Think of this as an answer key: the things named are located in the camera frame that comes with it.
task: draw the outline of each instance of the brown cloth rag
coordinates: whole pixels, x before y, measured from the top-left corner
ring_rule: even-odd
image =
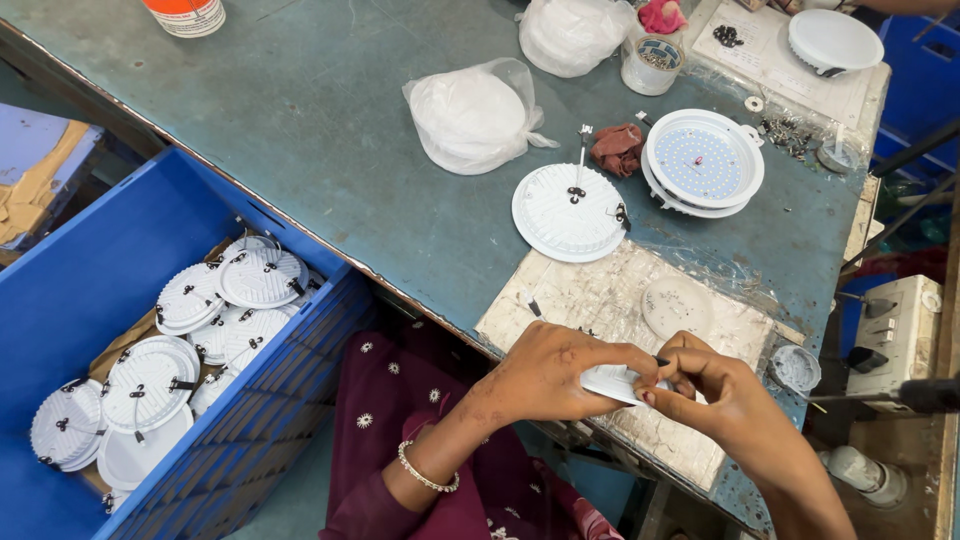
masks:
[[[643,134],[636,124],[610,126],[596,133],[597,141],[590,149],[590,157],[601,168],[616,176],[630,176],[640,168],[640,150]]]

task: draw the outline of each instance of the blue-gray metal table surface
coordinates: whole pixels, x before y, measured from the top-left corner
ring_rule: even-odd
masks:
[[[517,182],[542,165],[579,158],[581,124],[685,108],[751,118],[742,102],[690,77],[660,97],[633,93],[620,81],[617,57],[575,79],[531,66],[545,114],[539,132],[563,146],[531,147],[485,175],[456,176],[424,154],[400,88],[499,57],[524,60],[514,22],[523,3],[225,5],[224,27],[198,39],[167,35],[130,1],[6,0],[0,18],[466,339],[529,250],[511,217]],[[829,180],[771,144],[760,150],[762,188],[725,219],[659,209],[638,174],[613,180],[635,223],[628,237],[680,242],[760,272],[778,299],[772,314],[816,350],[864,177]],[[737,502],[749,485],[734,480],[718,480],[708,496],[762,530],[765,516],[759,521]]]

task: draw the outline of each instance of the black screwdriver handle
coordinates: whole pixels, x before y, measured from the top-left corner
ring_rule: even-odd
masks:
[[[960,372],[953,379],[908,380],[899,397],[921,414],[960,411]]]

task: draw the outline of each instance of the bagged diffuser stack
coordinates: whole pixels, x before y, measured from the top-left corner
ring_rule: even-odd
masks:
[[[579,77],[616,50],[636,12],[624,0],[533,0],[516,19],[527,60],[558,77]]]
[[[494,170],[534,146],[560,146],[533,130],[543,124],[523,62],[501,58],[410,81],[403,96],[426,155],[456,174]]]

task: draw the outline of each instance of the silver bangle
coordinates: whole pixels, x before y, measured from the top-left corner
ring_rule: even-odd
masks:
[[[451,493],[457,490],[460,487],[460,475],[453,473],[453,483],[450,485],[439,485],[433,483],[432,481],[425,479],[422,474],[418,473],[416,469],[410,466],[410,462],[407,461],[407,456],[403,453],[403,449],[414,444],[414,441],[404,441],[400,443],[400,447],[396,449],[396,456],[399,458],[400,463],[403,464],[403,468],[410,472],[414,478],[423,482],[423,485],[429,487],[430,489],[436,489],[442,493]]]

